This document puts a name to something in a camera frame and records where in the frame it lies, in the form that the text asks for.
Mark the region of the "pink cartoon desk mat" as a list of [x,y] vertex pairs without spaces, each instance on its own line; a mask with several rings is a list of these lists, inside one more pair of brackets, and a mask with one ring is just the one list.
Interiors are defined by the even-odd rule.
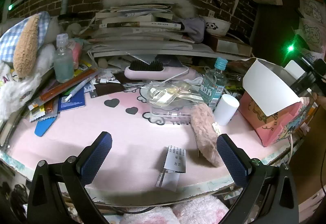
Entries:
[[[197,150],[193,129],[153,118],[139,90],[86,98],[85,106],[58,114],[41,137],[36,124],[22,119],[1,159],[28,179],[39,161],[60,163],[78,155],[103,131],[112,149],[87,190],[115,206],[168,204],[233,185],[227,168],[212,166]],[[186,172],[176,191],[156,187],[168,146],[186,150]]]

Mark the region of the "white cylinder cup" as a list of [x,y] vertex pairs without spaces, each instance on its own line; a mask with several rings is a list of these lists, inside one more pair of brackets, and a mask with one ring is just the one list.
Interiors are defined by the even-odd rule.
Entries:
[[213,112],[217,124],[226,126],[237,111],[239,101],[228,94],[223,94]]

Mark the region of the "clear bottle green liquid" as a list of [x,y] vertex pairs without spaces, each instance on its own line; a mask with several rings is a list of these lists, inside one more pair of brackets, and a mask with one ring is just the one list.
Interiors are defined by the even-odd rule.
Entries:
[[72,50],[68,47],[68,42],[67,33],[57,35],[54,71],[59,83],[65,83],[74,76],[74,60]]

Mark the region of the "orange brown snack stick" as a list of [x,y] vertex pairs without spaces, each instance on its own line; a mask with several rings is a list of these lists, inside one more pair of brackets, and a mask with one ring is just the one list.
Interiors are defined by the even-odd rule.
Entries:
[[89,68],[86,71],[83,71],[81,74],[77,75],[76,77],[73,77],[72,79],[66,81],[65,83],[61,83],[57,85],[56,87],[50,89],[45,94],[42,94],[37,99],[39,102],[37,102],[38,105],[44,104],[48,102],[49,100],[53,99],[54,97],[58,96],[59,94],[65,92],[67,89],[81,83],[82,81],[86,80],[88,77],[91,77],[99,72],[99,69],[97,68]]

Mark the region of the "brown flat box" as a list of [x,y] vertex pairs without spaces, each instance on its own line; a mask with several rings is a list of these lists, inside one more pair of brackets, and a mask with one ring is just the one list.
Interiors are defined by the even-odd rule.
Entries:
[[213,49],[216,52],[250,57],[252,55],[252,47],[240,42],[236,39],[212,36]]

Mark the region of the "clear plastic wrap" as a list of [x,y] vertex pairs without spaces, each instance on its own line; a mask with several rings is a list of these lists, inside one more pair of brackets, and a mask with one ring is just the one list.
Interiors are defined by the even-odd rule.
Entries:
[[183,80],[163,82],[151,82],[145,86],[148,102],[164,108],[174,102],[190,101],[196,104],[204,103],[203,97],[191,85]]

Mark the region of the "blue booklet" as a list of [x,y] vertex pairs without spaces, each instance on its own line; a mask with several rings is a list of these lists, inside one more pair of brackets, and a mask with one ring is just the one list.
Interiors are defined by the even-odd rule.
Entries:
[[83,89],[79,90],[72,98],[65,101],[67,96],[60,97],[58,100],[58,112],[73,110],[85,107],[85,95]]

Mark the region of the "clear bottle blue cap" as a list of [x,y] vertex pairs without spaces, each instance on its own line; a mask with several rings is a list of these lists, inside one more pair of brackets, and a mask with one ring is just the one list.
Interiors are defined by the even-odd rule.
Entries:
[[207,69],[199,88],[199,94],[207,106],[214,111],[227,83],[225,68],[228,61],[218,57],[213,69]]

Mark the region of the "dark brown card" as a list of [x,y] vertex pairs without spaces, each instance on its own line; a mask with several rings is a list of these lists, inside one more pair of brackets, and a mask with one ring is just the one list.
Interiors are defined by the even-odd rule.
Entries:
[[95,89],[90,91],[89,94],[91,98],[96,98],[98,96],[122,92],[124,90],[125,87],[118,83],[95,84]]

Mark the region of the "pink fluffy plush item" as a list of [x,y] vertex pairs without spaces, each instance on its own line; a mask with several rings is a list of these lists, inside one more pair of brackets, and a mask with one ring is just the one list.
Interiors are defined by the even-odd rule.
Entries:
[[191,127],[195,134],[199,152],[216,168],[223,165],[217,151],[219,131],[212,110],[206,104],[196,104],[191,108]]

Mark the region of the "white label card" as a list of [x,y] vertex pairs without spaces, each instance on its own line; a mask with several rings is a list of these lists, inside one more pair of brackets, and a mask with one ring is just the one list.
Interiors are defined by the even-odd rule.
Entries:
[[186,150],[169,145],[156,187],[173,191],[177,189],[181,174],[186,172]]

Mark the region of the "stack of books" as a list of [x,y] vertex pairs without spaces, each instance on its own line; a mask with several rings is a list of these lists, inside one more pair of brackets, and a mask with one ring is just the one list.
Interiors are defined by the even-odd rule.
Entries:
[[192,50],[195,43],[168,3],[109,7],[95,14],[82,37],[89,52]]

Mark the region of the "grey purple cloth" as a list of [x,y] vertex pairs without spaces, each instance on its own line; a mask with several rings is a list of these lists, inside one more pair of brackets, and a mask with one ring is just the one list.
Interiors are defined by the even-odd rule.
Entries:
[[206,22],[202,17],[180,19],[181,30],[195,42],[201,43],[204,40]]

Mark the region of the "panda ceramic bowl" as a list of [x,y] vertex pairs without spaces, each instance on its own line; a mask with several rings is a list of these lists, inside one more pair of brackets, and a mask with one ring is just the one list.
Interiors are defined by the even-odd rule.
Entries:
[[224,37],[231,23],[212,17],[203,17],[206,23],[206,31],[212,35]]

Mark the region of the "clear plastic case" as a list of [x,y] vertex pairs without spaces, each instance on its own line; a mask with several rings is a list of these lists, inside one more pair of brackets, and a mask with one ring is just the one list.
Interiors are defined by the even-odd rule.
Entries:
[[151,106],[151,116],[161,119],[164,123],[189,124],[191,121],[192,108],[195,102],[188,100],[174,101],[168,106]]

